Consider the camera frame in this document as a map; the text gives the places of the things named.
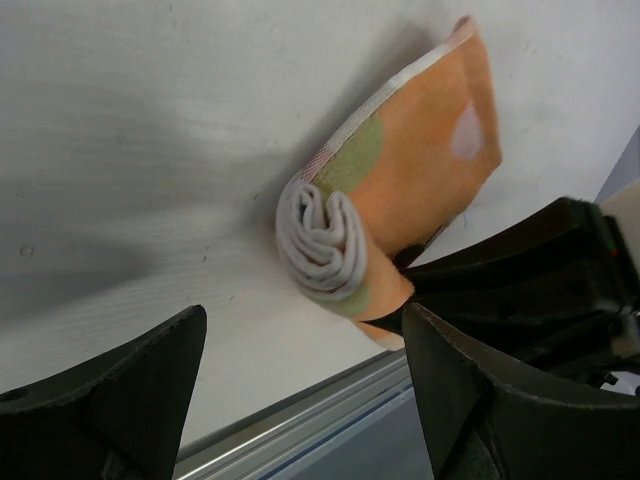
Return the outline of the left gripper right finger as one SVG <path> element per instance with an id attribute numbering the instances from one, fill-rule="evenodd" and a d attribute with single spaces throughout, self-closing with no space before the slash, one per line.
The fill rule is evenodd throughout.
<path id="1" fill-rule="evenodd" d="M 540 371 L 416 303 L 402 328 L 435 478 L 638 478 L 637 398 Z"/>

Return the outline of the orange patterned towel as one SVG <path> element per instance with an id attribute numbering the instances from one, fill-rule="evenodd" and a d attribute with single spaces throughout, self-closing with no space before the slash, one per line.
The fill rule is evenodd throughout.
<path id="1" fill-rule="evenodd" d="M 414 293 L 402 266 L 472 203 L 501 160 L 488 52 L 465 16 L 288 182 L 275 233 L 289 277 L 381 347 L 401 349 L 379 320 Z"/>

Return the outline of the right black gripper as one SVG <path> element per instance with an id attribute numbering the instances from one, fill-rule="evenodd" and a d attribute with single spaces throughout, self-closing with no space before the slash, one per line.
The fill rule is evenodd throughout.
<path id="1" fill-rule="evenodd" d="M 542 313 L 515 358 L 596 388 L 639 368 L 639 267 L 619 221 L 561 197 L 512 227 L 406 269 L 435 313 Z"/>

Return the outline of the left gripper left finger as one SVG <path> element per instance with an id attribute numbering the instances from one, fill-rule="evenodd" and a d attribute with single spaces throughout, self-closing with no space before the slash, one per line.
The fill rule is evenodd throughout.
<path id="1" fill-rule="evenodd" d="M 2 393 L 2 478 L 171 478 L 206 333 L 205 309 L 190 306 L 119 347 Z"/>

